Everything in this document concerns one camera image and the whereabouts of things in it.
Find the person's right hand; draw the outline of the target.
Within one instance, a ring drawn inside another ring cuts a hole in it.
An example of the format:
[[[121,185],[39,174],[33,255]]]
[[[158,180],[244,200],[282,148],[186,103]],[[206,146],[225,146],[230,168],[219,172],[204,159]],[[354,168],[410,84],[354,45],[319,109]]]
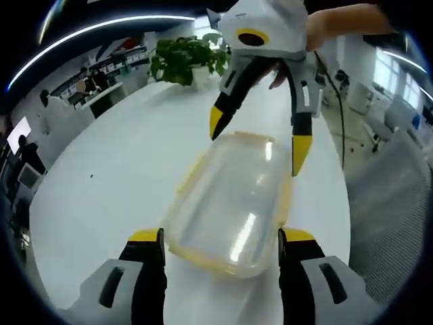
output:
[[[287,79],[286,65],[283,62],[276,63],[269,72],[273,73],[274,79],[269,85],[269,90],[280,87]]]

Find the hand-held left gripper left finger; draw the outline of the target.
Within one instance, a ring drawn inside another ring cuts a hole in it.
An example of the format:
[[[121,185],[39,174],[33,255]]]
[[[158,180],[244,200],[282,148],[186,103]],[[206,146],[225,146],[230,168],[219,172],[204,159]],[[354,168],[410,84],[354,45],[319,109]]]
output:
[[[64,310],[69,324],[163,324],[167,288],[164,230],[139,230],[119,258],[108,259],[80,285]]]

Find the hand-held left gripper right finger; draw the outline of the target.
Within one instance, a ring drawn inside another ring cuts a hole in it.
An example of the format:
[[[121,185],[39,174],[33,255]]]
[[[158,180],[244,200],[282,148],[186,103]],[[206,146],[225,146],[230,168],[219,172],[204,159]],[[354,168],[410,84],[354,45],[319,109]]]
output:
[[[363,279],[313,235],[278,229],[279,289],[284,324],[366,324]]]

